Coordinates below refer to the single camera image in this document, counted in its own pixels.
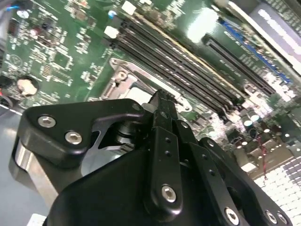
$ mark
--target expansion slot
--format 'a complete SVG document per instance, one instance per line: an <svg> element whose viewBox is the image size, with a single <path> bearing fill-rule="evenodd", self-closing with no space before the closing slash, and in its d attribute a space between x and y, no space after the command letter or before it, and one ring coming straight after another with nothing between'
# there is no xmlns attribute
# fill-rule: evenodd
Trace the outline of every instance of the expansion slot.
<svg viewBox="0 0 301 226"><path fill-rule="evenodd" d="M248 80L264 94L271 96L276 92L263 78L253 72L248 66L241 62L236 56L230 53L223 45L218 43L211 36L206 35L203 38L203 43L233 69L246 76Z"/></svg>
<svg viewBox="0 0 301 226"><path fill-rule="evenodd" d="M240 34L239 32L235 31L231 25L222 20L219 19L219 23L234 37L236 38L244 47L246 47L251 53L253 53L258 59L260 59L271 71L273 71L276 75L278 75L280 78L283 79L285 82L290 82L290 80L281 72L277 70L275 66L270 64L261 54L259 54L255 48L253 48L251 45L248 45L244 42L244 36Z"/></svg>

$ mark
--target gray surface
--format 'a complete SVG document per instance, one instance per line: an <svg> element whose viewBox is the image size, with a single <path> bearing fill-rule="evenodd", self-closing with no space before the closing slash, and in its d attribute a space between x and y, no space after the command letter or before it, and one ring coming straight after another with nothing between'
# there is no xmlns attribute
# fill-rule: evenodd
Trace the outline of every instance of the gray surface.
<svg viewBox="0 0 301 226"><path fill-rule="evenodd" d="M16 182L8 170L20 116L8 112L0 117L0 225L26 226L31 215L46 216L48 209L40 195Z"/></svg>

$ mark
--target red wire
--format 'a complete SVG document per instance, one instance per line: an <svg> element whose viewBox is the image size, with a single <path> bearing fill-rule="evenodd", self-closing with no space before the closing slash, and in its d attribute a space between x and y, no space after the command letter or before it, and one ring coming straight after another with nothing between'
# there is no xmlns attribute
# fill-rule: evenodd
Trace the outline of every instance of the red wire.
<svg viewBox="0 0 301 226"><path fill-rule="evenodd" d="M257 141L258 141L259 147L261 149L261 153L262 153L263 174L264 174L264 179L266 180L267 179L267 176L266 176L266 174L267 174L267 163L265 162L265 156L267 155L267 148L265 146L262 146L260 136L258 136Z"/></svg>

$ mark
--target motherboard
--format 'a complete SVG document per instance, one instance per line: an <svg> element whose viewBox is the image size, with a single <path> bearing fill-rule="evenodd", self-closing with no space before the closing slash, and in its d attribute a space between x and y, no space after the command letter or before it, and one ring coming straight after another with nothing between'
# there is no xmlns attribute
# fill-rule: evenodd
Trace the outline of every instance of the motherboard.
<svg viewBox="0 0 301 226"><path fill-rule="evenodd" d="M242 167L251 163L247 172L299 154L298 64L223 1L17 2L8 7L0 76L7 108L118 98L143 104L164 89L196 138L213 138ZM265 4L301 48L301 18L286 2ZM283 159L273 161L279 153Z"/></svg>

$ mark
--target black metal bracket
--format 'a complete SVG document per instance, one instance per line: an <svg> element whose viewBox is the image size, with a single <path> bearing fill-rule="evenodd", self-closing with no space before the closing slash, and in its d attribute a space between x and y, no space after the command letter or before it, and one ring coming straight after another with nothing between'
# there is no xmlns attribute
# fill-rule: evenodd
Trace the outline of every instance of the black metal bracket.
<svg viewBox="0 0 301 226"><path fill-rule="evenodd" d="M178 119L174 103L159 90L149 102L152 113L129 99L25 111L18 131L22 148L33 153L50 181L57 182L66 178L60 172L79 178L79 165L92 146L91 132L101 132L98 146L116 122L143 125L145 139L138 140L134 150L59 187L44 225L291 226L287 215L217 143L195 139L188 124ZM45 115L55 119L55 126L40 125ZM68 131L80 134L82 141L67 142Z"/></svg>
<svg viewBox="0 0 301 226"><path fill-rule="evenodd" d="M130 99L32 107L23 113L17 136L31 152L58 167L72 168L80 165L90 148L91 132L100 131L100 142L112 124L137 121L143 115L144 109ZM51 122L46 122L41 126L42 116L54 119L55 125L50 127L47 123ZM79 144L66 140L66 134L72 131L80 134Z"/></svg>

